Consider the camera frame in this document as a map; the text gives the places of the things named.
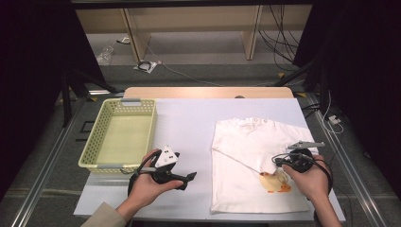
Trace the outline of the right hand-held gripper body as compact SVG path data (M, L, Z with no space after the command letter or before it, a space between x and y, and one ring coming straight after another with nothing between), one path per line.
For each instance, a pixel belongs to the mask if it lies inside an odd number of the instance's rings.
M313 158L313 155L309 149L324 146L324 142L316 143L299 141L293 145L288 146L290 153L275 155L273 157L273 162L276 164L277 167L287 165L300 173L304 173L315 164L315 159Z

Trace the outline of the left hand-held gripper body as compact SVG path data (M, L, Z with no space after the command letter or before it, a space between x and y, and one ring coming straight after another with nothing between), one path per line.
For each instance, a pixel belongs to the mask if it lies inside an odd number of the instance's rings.
M185 180L184 176L172 173L172 168L179 160L174 153L169 146L165 146L152 160L151 166L155 168L155 171L151 173L151 177L156 183L163 184L175 180L183 182ZM183 190L183 184L177 187L177 190Z

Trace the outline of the pale green plastic basket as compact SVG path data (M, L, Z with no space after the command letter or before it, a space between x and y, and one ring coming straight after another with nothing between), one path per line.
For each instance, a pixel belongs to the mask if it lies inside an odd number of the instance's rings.
M106 99L78 166L94 173L133 172L152 150L156 122L155 99Z

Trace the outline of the white baby shirt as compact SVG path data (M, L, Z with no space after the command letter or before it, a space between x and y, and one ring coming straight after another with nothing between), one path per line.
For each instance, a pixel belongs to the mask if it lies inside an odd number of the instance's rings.
M212 152L214 213L290 213L309 209L294 181L271 158L311 142L310 130L270 119L220 120Z

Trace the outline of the person's right hand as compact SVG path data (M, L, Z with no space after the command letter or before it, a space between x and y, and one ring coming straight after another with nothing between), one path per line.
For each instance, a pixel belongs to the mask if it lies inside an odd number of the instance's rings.
M315 207L318 203L329 202L328 179L320 168L313 166L304 173L300 173L287 165L283 165L283 169Z

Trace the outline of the person's left hand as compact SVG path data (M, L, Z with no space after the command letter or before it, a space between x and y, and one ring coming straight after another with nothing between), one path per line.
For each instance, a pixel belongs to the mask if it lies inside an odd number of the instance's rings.
M131 210L139 210L153 203L158 196L166 191L176 189L182 185L183 182L178 180L158 184L154 182L149 174L140 174L127 198L128 207Z

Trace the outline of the white table sheet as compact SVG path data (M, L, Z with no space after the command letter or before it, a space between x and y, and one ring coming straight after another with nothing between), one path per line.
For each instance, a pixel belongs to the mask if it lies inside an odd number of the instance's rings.
M137 220L224 221L224 222L307 222L313 208L290 213L214 213L212 205L212 152L215 125L220 120L250 117L306 128L303 113L294 98L160 98L157 101L154 147L170 146L181 154L174 171L196 172L184 190L172 190L135 215Z

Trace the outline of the black metal stand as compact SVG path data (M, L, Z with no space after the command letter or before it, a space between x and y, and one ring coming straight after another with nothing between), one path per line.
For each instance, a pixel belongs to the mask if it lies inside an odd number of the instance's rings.
M305 75L303 88L305 92L319 93L319 110L322 114L326 113L329 108L329 91L327 88L327 80L325 69L323 66L324 59L322 56L315 57L311 62L307 63L289 76L285 76L274 84L275 87L282 87L292 80Z
M64 128L68 125L72 118L70 89L72 89L78 97L87 97L89 95L89 90L86 88L85 82L93 83L112 94L123 93L123 90L117 89L107 84L104 80L90 76L79 69L65 69L61 75L61 95L64 113L62 126Z

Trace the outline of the black curtain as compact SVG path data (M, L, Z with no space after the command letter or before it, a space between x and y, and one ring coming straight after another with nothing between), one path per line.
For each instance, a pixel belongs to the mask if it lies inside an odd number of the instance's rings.
M71 0L0 0L0 201L70 69L103 79Z
M323 56L331 95L401 197L401 0L312 0L295 64Z

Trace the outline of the clear plastic bag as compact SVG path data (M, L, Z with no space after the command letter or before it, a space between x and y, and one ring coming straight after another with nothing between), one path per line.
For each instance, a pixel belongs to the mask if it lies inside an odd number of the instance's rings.
M101 52L96 56L96 61L99 65L109 65L112 59L113 47L111 45L105 46Z

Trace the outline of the beige wooden desk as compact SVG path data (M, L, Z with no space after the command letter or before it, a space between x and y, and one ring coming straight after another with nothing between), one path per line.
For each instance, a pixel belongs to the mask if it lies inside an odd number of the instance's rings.
M136 61L145 57L150 37L156 32L238 31L245 58L253 59L257 31L277 28L272 11L282 9L285 30L303 30L312 6L255 5L216 7L156 7L79 9L77 15L87 34L127 33Z

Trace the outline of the metal floor rail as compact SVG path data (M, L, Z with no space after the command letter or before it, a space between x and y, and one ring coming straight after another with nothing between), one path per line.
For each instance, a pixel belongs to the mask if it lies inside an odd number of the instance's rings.
M52 148L46 155L45 161L41 164L40 171L37 174L33 185L25 193L23 203L18 209L11 227L26 227L41 195L44 192L51 173L60 158L60 155L67 142L67 138L76 123L76 119L84 103L85 100L80 98L76 101L76 103L72 104L73 113L57 133L57 139L52 144Z
M338 160L370 225L372 227L388 227L387 221L381 214L373 196L357 173L357 168L353 165L347 150L340 141L340 137L345 134L343 122L333 124L327 116L331 107L332 99L331 96L328 96L327 108L322 112L317 111L315 115L331 149L334 151L334 157Z

